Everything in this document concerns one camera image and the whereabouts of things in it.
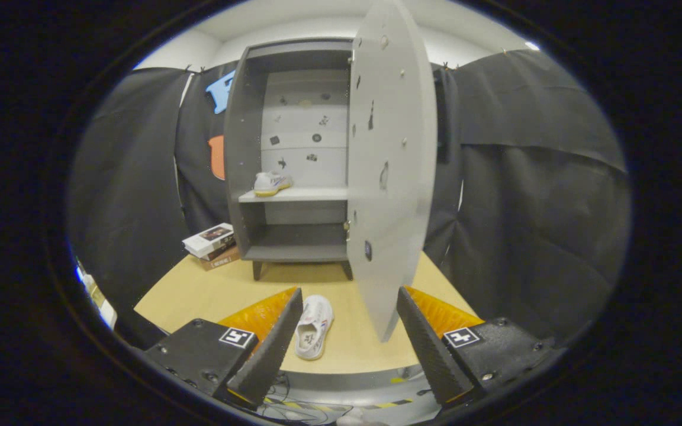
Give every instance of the table surface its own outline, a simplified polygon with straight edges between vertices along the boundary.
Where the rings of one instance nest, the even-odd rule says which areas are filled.
[[[237,260],[204,270],[186,256],[136,305],[136,312],[172,333],[194,318],[217,322],[265,297],[298,285],[303,297],[321,294],[335,315],[325,341],[325,353],[315,361],[298,358],[292,338],[281,369],[314,374],[351,374],[399,369],[418,364],[401,321],[386,343],[377,339],[355,281],[341,264],[263,265],[260,281],[252,277],[252,262]],[[424,253],[420,254],[412,286],[475,315],[452,284]]]

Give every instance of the blue cutout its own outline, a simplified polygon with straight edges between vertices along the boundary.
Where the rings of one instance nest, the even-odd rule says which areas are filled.
[[[216,114],[225,111],[225,108],[228,106],[228,94],[230,94],[230,84],[233,83],[234,75],[236,75],[236,70],[230,71],[220,80],[207,86],[205,90],[214,99],[214,113]]]

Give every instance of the gray cabinet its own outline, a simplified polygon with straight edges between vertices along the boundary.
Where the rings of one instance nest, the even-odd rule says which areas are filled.
[[[246,49],[225,124],[228,205],[242,259],[344,262],[382,341],[425,238],[436,161],[425,47],[398,0],[379,0],[354,40]],[[294,186],[255,197],[257,172]]]

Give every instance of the black curtain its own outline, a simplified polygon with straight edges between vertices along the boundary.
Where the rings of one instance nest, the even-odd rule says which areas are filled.
[[[595,318],[628,247],[630,186],[604,114],[538,51],[476,60],[460,99],[453,283],[479,316],[560,344]]]
[[[438,110],[438,149],[436,176],[433,181],[433,201],[430,207],[425,254],[452,280],[450,258],[445,256],[457,224],[460,185],[462,185],[462,154],[459,133],[459,93],[453,71],[431,64],[436,86]]]
[[[208,143],[211,138],[224,133],[225,111],[214,113],[214,100],[206,88],[235,70],[236,65],[237,60],[197,73],[181,105],[175,159],[178,162],[181,202],[190,234],[230,222],[226,184],[212,173]]]
[[[136,303],[185,256],[173,151],[190,73],[130,73],[88,124],[68,183],[73,252],[117,311],[116,331],[146,348],[162,336]]]

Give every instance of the cabinet shelf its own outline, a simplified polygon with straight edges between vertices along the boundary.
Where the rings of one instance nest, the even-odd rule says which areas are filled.
[[[341,262],[343,224],[263,225],[242,259],[260,262]]]
[[[239,202],[297,202],[297,201],[346,201],[346,187],[291,187],[278,191],[274,196],[258,197],[254,191],[239,197]]]

